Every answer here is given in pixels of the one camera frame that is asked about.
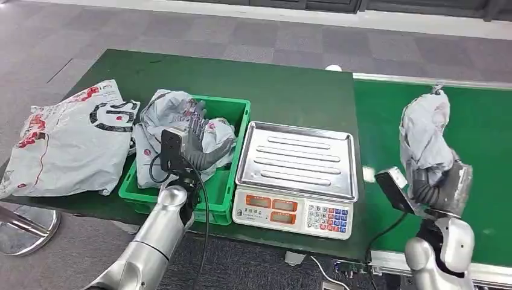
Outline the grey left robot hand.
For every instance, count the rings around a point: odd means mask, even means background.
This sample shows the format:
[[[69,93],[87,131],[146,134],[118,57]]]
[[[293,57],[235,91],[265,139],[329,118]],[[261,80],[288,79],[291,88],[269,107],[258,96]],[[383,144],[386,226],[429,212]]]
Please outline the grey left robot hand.
[[[189,123],[187,126],[187,145],[184,149],[184,157],[195,166],[197,170],[204,171],[215,165],[224,156],[231,151],[234,142],[233,137],[228,137],[216,145],[213,151],[204,152],[202,140],[205,132],[205,126],[208,120],[204,118],[206,114],[205,102],[191,99],[191,107],[187,111],[189,113]]]

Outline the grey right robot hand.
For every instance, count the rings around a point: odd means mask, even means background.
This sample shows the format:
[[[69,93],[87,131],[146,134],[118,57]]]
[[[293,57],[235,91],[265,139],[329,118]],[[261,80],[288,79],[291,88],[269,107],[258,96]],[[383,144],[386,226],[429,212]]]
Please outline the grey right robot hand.
[[[452,156],[452,167],[434,185],[429,183],[429,169],[412,172],[411,198],[424,218],[462,218],[473,182],[473,167],[464,164],[455,151]]]

